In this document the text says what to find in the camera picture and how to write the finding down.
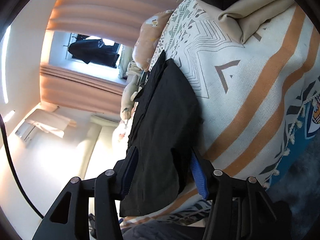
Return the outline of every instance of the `plush toy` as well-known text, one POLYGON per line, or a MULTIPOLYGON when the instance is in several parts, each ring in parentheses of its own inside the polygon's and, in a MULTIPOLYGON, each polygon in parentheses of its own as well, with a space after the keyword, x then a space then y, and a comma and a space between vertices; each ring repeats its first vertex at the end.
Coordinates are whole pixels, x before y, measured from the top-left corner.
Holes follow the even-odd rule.
POLYGON ((140 69, 148 70, 162 31, 173 12, 174 10, 168 10, 157 13, 142 24, 132 53, 132 58, 140 69))
POLYGON ((121 98, 121 112, 120 117, 122 120, 128 120, 131 117, 131 111, 134 102, 131 101, 131 96, 134 92, 138 91, 138 75, 134 75, 131 82, 124 88, 121 98))

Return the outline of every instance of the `black coat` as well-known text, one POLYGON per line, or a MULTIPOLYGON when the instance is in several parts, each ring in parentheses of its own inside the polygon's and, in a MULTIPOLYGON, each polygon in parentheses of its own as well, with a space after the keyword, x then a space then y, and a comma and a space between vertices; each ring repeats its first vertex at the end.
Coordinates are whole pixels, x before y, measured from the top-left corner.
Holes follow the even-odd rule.
POLYGON ((69 45, 68 51, 76 58, 89 64, 91 61, 105 66, 116 66, 119 54, 112 51, 113 46, 104 45, 100 40, 80 40, 69 45))
POLYGON ((128 148, 136 146, 139 162, 120 216, 158 211, 186 185, 191 147, 198 138, 200 106, 188 80, 163 51, 136 96, 128 148))

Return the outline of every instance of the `floor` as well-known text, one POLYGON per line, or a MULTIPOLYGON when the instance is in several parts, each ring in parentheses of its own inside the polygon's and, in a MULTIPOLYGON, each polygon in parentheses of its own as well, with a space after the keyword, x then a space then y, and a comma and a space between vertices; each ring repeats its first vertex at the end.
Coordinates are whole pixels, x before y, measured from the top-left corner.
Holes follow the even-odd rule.
POLYGON ((320 132, 287 174, 268 191, 292 211, 292 240, 301 240, 320 214, 320 132))

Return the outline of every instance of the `curtain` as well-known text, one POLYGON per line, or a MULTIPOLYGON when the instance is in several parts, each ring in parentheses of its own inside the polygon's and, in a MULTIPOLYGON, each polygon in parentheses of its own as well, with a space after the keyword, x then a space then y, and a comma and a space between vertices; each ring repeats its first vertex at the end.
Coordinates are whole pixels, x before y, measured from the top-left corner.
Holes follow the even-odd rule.
POLYGON ((40 66, 41 101, 89 112, 120 114, 125 85, 52 65, 40 66))
POLYGON ((119 62, 119 75, 118 78, 126 76, 129 63, 132 61, 133 48, 128 46, 122 47, 122 53, 119 62))
POLYGON ((48 30, 107 38, 134 47, 142 23, 177 0, 57 0, 48 30))

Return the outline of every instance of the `bed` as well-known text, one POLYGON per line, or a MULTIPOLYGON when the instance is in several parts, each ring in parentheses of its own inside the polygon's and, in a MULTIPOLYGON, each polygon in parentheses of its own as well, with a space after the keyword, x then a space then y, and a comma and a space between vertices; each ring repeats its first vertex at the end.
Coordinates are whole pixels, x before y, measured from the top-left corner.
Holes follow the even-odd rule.
MULTIPOLYGON (((165 50, 202 107, 201 155, 230 176, 256 177, 267 189, 288 169, 280 164, 288 166, 298 155, 295 151, 303 151, 296 145, 306 145, 320 128, 319 41, 319 33, 295 4, 239 44, 196 0, 184 0, 164 28, 149 70, 165 50)), ((210 203, 192 208, 201 201, 190 182, 167 207, 127 217, 121 226, 170 220, 191 208, 190 216, 208 209, 210 203)))

